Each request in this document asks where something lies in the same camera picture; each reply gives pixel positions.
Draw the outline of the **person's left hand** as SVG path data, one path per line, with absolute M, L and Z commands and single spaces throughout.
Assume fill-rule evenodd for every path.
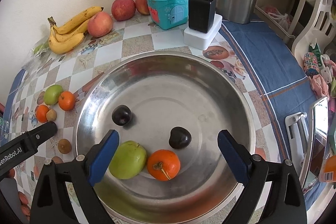
M 8 178 L 14 178 L 15 177 L 15 170 L 12 168 L 11 170 L 9 170 L 8 174 L 7 174 Z M 29 201 L 26 197 L 26 195 L 20 191 L 18 191 L 18 196 L 19 196 L 19 200 L 21 202 L 21 210 L 22 213 L 26 216 L 27 220 L 30 221 L 30 208 L 28 206 Z

